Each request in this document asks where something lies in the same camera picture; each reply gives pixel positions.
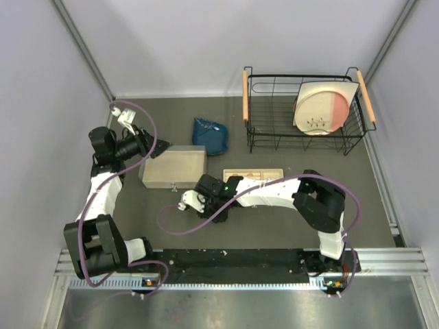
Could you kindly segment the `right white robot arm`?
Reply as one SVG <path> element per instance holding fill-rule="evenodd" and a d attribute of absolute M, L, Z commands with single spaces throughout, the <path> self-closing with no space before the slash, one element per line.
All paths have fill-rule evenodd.
<path fill-rule="evenodd" d="M 342 238 L 346 193 L 336 185 L 316 179 L 316 171 L 304 172 L 309 177 L 256 180 L 232 175 L 227 181 L 204 174 L 195 188 L 181 201 L 196 210 L 199 217 L 223 222 L 231 208 L 255 206 L 282 207 L 297 211 L 317 231 L 320 263 L 328 271 L 336 271 L 345 263 Z"/>

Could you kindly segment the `beige jewelry tray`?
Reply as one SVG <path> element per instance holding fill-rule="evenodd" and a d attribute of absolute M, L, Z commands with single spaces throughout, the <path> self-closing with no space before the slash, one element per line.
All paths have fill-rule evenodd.
<path fill-rule="evenodd" d="M 277 180 L 284 177 L 282 169 L 224 169 L 223 181 L 229 177 L 243 176 L 253 180 Z"/>

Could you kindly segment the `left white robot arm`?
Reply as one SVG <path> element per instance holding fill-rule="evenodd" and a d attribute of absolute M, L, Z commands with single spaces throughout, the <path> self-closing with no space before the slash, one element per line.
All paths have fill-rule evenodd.
<path fill-rule="evenodd" d="M 145 237 L 124 240 L 112 216 L 123 188 L 125 161 L 134 156 L 156 158 L 172 143 L 138 127 L 120 140 L 108 127 L 97 127 L 88 137 L 94 150 L 91 190 L 83 211 L 63 230 L 75 273 L 84 280 L 127 269 L 131 264 L 139 271 L 149 271 L 156 262 L 150 242 Z"/>

